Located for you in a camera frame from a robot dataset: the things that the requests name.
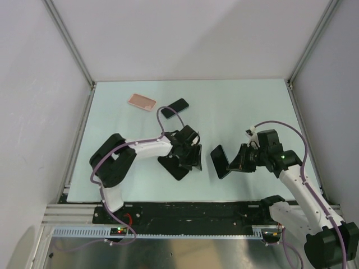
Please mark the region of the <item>black phone case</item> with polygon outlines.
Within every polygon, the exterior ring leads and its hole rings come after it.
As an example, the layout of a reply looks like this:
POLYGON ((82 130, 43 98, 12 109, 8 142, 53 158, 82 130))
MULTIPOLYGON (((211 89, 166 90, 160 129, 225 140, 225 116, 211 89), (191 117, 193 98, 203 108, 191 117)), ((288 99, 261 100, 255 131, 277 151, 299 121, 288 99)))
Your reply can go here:
POLYGON ((159 156, 157 161, 177 181, 182 180, 190 172, 180 166, 178 157, 159 156))

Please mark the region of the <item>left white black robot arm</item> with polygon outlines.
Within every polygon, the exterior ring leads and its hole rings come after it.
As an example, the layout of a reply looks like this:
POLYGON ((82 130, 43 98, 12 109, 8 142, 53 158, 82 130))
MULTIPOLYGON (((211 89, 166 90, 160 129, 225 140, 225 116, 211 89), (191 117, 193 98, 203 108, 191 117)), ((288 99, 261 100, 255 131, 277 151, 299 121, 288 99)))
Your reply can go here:
POLYGON ((93 154, 89 164, 90 181, 99 186, 105 217, 117 224, 124 218, 120 184, 136 160, 156 157, 160 165, 177 181, 193 168, 202 170, 200 135, 190 126, 163 132, 158 138, 127 141, 120 134, 111 135, 93 154))

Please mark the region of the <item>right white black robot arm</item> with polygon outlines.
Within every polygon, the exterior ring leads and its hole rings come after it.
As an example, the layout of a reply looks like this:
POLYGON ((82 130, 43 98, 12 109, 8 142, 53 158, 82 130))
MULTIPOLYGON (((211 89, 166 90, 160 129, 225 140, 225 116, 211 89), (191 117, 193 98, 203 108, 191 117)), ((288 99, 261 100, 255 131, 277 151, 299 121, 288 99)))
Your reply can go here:
POLYGON ((276 130, 256 132, 251 128, 246 134, 249 141, 241 144, 227 169, 253 173, 258 167, 267 168, 288 188, 302 210, 295 212, 283 197, 270 196, 261 200, 264 207, 259 211, 260 220, 267 225, 278 222, 302 240, 314 268, 345 268, 356 258, 358 226, 345 222, 313 187, 303 169, 304 161, 294 151, 283 150, 276 130))

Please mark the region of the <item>pink phone case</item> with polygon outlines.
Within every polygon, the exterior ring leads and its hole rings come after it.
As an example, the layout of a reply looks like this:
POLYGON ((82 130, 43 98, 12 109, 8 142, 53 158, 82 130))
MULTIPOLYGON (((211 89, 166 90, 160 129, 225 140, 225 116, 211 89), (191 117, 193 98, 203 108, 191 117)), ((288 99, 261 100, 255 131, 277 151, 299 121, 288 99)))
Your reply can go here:
POLYGON ((155 100, 140 94, 133 94, 127 102, 130 105, 145 110, 147 112, 152 111, 157 104, 155 100))

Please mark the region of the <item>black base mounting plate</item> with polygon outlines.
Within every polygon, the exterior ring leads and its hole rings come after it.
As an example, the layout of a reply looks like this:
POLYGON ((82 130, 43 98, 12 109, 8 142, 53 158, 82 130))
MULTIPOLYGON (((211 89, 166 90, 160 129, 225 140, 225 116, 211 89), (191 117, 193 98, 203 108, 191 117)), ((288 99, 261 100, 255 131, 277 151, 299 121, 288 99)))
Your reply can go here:
POLYGON ((270 206, 269 198, 236 202, 126 202, 109 214, 98 204, 92 224, 124 222, 143 236, 252 235, 254 226, 284 226, 283 220, 271 217, 270 206))

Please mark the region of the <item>aluminium front rail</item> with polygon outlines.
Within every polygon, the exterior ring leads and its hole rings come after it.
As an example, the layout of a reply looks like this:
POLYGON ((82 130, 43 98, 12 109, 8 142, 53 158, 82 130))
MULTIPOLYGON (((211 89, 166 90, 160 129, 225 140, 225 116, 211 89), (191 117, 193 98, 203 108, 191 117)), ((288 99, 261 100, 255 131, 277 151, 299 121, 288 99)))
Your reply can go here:
POLYGON ((91 225, 95 208, 96 205, 87 204, 51 204, 45 210, 42 224, 91 225))

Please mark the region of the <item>right aluminium frame post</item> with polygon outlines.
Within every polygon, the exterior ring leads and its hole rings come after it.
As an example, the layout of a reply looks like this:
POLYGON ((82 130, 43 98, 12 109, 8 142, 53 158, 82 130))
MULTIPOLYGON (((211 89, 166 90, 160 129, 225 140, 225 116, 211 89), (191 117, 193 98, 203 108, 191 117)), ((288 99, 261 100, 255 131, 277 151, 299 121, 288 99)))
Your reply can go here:
POLYGON ((289 75, 287 83, 290 89, 293 89, 293 84, 296 78, 304 68, 306 62, 309 60, 311 54, 316 48, 320 38, 324 34, 326 28, 328 27, 330 21, 332 20, 341 3, 341 0, 330 0, 328 2, 323 14, 320 16, 318 23, 316 24, 312 34, 310 35, 310 38, 306 43, 303 52, 301 53, 298 61, 296 62, 293 71, 289 75))

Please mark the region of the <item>aluminium frame post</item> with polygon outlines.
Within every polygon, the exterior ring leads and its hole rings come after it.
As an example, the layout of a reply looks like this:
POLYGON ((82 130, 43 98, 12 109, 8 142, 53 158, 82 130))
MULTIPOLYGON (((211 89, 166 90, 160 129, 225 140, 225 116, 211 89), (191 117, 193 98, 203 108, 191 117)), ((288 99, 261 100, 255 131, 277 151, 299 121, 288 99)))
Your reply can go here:
POLYGON ((293 89, 293 84, 296 78, 304 68, 306 62, 309 60, 311 54, 316 48, 320 38, 324 34, 326 28, 328 27, 330 21, 332 20, 341 3, 341 0, 330 0, 328 2, 323 14, 320 16, 318 23, 316 24, 312 34, 310 35, 310 38, 306 43, 303 52, 301 53, 298 61, 296 62, 293 71, 289 75, 287 83, 290 89, 293 89))
POLYGON ((86 80, 87 84, 91 89, 95 86, 95 81, 92 78, 60 12, 58 11, 56 5, 51 0, 42 0, 42 3, 47 10, 50 18, 52 19, 54 25, 56 26, 60 36, 62 37, 66 47, 68 48, 70 54, 72 55, 75 63, 77 64, 78 68, 80 69, 84 79, 86 80))

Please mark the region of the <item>left aluminium frame post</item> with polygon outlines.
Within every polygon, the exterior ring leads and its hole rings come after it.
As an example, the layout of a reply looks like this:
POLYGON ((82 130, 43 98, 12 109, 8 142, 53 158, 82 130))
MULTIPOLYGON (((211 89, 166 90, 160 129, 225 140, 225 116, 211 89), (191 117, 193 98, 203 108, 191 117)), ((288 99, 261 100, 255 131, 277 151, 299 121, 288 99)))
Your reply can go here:
POLYGON ((72 55, 75 63, 77 64, 78 68, 80 69, 84 79, 86 80, 87 84, 91 89, 95 86, 95 81, 92 78, 60 12, 58 11, 56 5, 51 0, 42 0, 42 3, 47 10, 50 18, 52 19, 54 25, 56 26, 60 36, 62 37, 66 47, 68 48, 70 54, 72 55))

